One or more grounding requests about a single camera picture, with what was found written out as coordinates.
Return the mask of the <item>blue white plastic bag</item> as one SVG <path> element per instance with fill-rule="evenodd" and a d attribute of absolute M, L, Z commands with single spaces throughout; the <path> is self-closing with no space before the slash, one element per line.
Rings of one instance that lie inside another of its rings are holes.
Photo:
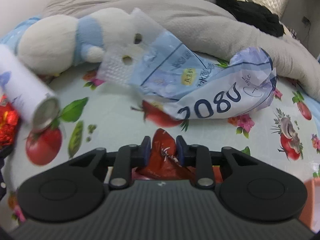
<path fill-rule="evenodd" d="M 224 119 L 268 107 L 276 70 L 261 48 L 236 53 L 221 67 L 186 47 L 140 9 L 131 21 L 139 44 L 110 48 L 97 72 L 101 81 L 136 90 L 175 119 Z"/>

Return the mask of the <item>white spray can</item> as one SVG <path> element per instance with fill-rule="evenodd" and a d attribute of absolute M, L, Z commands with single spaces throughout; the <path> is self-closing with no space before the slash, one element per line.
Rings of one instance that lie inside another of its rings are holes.
<path fill-rule="evenodd" d="M 40 132 L 57 118 L 56 94 L 25 67 L 6 45 L 1 45 L 1 89 L 23 121 Z"/>

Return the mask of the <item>red foil snack packet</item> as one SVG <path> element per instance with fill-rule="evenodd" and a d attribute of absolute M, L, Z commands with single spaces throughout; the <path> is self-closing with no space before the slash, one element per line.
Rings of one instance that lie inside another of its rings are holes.
<path fill-rule="evenodd" d="M 0 145 L 4 148 L 14 143 L 20 117 L 5 94 L 1 97 L 0 111 Z"/>

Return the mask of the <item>pink box with white interior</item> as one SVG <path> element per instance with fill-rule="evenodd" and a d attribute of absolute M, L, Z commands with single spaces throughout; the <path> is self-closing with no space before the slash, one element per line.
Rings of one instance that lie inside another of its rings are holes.
<path fill-rule="evenodd" d="M 319 178 L 312 178 L 304 183 L 308 197 L 299 220 L 314 232 L 319 232 L 320 224 L 320 185 Z"/>

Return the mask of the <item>grey duvet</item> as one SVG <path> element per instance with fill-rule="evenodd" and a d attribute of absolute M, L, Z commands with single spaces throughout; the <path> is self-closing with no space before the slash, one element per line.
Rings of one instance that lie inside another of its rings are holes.
<path fill-rule="evenodd" d="M 189 49 L 223 60 L 247 47 L 263 48 L 278 75 L 297 80 L 309 96 L 319 99 L 319 63 L 303 45 L 289 36 L 277 38 L 237 21 L 213 0 L 51 0 L 42 16 L 81 18 L 105 8 L 125 12 L 139 8 Z"/>

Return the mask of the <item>white blue plush toy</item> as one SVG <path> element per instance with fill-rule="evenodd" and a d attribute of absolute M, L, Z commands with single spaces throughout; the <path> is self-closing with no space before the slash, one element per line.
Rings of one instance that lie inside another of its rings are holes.
<path fill-rule="evenodd" d="M 82 18 L 54 15 L 37 21 L 20 38 L 16 55 L 36 74 L 55 75 L 84 62 L 99 63 L 110 48 L 142 39 L 134 14 L 107 8 Z"/>

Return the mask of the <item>black clothes pile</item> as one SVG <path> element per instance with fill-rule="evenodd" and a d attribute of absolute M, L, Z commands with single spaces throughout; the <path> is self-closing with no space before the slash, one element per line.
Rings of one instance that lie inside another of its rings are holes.
<path fill-rule="evenodd" d="M 237 21 L 252 25 L 274 37 L 282 37 L 284 35 L 284 27 L 279 22 L 279 16 L 273 14 L 267 7 L 254 2 L 239 0 L 215 1 L 217 6 L 228 11 Z"/>

